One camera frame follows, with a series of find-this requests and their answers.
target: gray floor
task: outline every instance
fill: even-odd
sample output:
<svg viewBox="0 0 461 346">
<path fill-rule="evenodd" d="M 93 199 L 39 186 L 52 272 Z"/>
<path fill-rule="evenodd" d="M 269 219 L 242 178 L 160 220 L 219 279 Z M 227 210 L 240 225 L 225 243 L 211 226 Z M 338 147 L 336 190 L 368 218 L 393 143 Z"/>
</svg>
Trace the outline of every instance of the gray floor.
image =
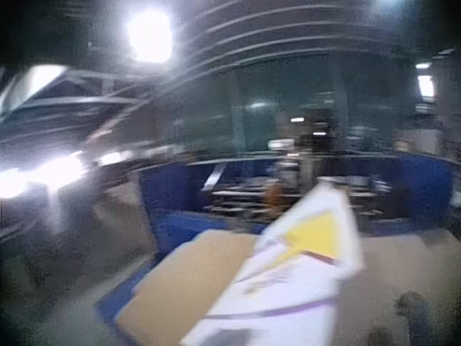
<svg viewBox="0 0 461 346">
<path fill-rule="evenodd" d="M 2 321 L 13 338 L 26 345 L 126 345 L 94 304 L 153 254 L 143 217 L 137 203 L 107 193 L 86 215 L 61 220 L 66 227 L 49 229 L 56 222 L 45 220 L 36 225 L 40 231 L 22 235 L 37 232 L 32 241 L 18 239 L 28 247 L 2 263 Z M 52 236 L 37 236 L 43 232 Z M 36 249 L 41 243 L 47 245 Z"/>
</svg>

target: concrete floor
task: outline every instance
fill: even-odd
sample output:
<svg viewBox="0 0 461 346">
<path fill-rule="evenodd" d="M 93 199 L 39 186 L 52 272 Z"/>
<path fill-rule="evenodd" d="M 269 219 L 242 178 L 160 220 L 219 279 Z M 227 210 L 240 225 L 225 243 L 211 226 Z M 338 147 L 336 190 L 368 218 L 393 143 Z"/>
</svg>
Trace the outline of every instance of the concrete floor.
<svg viewBox="0 0 461 346">
<path fill-rule="evenodd" d="M 61 220 L 66 226 L 56 229 L 54 217 L 19 236 L 24 254 L 2 263 L 2 323 L 12 345 L 126 345 L 94 304 L 153 254 L 139 202 L 116 188 L 86 215 Z M 37 236 L 44 232 L 57 232 L 46 246 Z M 30 262 L 38 279 L 27 275 Z"/>
</svg>

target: floor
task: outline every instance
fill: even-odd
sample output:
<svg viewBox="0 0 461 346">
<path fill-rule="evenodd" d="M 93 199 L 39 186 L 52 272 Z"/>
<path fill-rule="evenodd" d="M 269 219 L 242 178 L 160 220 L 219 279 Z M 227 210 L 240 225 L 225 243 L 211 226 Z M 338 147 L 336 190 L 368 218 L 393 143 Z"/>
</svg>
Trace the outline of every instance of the floor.
<svg viewBox="0 0 461 346">
<path fill-rule="evenodd" d="M 66 219 L 66 227 L 56 230 L 56 220 L 45 220 L 20 236 L 26 254 L 2 263 L 1 322 L 8 326 L 2 331 L 12 345 L 127 344 L 101 323 L 94 304 L 153 254 L 132 191 L 112 189 L 85 215 Z M 30 262 L 35 278 L 25 269 Z"/>
</svg>

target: blue edge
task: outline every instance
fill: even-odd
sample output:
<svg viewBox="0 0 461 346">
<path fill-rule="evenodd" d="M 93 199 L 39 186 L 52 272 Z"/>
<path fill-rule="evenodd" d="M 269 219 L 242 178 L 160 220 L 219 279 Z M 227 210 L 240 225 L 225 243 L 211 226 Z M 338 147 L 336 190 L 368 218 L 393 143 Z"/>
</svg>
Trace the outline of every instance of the blue edge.
<svg viewBox="0 0 461 346">
<path fill-rule="evenodd" d="M 220 182 L 235 182 L 248 177 L 267 176 L 275 159 L 229 161 Z M 150 231 L 156 239 L 158 254 L 139 267 L 128 279 L 98 301 L 95 309 L 131 345 L 136 342 L 119 330 L 115 319 L 133 297 L 133 288 L 165 256 L 184 242 L 208 229 L 226 229 L 223 218 L 202 213 L 208 196 L 200 191 L 216 163 L 185 165 L 173 163 L 140 171 L 139 185 L 148 215 Z M 394 187 L 410 192 L 410 218 L 399 222 L 374 222 L 374 236 L 417 233 L 437 227 L 446 215 L 452 193 L 454 167 L 431 156 L 400 154 L 395 158 L 341 158 L 326 160 L 321 175 L 379 175 Z M 260 234 L 266 225 L 254 225 Z"/>
</svg>

